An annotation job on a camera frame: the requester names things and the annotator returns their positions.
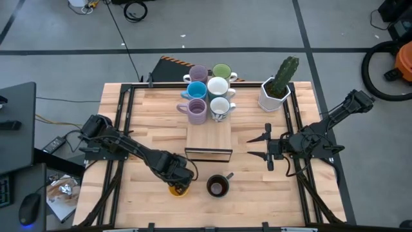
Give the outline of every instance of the yellow cup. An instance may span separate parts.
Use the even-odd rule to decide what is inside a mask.
[[[168,188],[169,188],[170,194],[172,194],[172,195],[175,196],[175,197],[184,197],[184,196],[186,196],[187,192],[189,191],[189,188],[187,188],[184,193],[179,194],[179,193],[176,191],[176,189],[174,188],[174,186],[169,186]]]

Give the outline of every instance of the computer mouse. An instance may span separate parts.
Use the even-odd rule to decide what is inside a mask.
[[[41,195],[38,193],[31,193],[23,199],[19,209],[20,224],[28,226],[36,221],[39,213],[40,197]]]

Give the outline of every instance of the potted plant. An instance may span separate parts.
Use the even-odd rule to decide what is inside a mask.
[[[286,58],[275,77],[267,79],[260,87],[259,106],[266,112],[278,110],[290,95],[288,83],[299,66],[299,58]]]

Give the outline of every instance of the white mug with cartoon print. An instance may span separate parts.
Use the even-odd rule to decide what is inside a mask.
[[[224,97],[217,97],[211,101],[212,119],[221,122],[226,119],[227,115],[236,109],[236,104],[230,103]]]

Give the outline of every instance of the cactus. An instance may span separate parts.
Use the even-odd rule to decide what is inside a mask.
[[[295,74],[298,66],[299,58],[286,58],[279,67],[275,79],[265,85],[267,95],[277,99],[283,98],[286,94],[286,85]]]

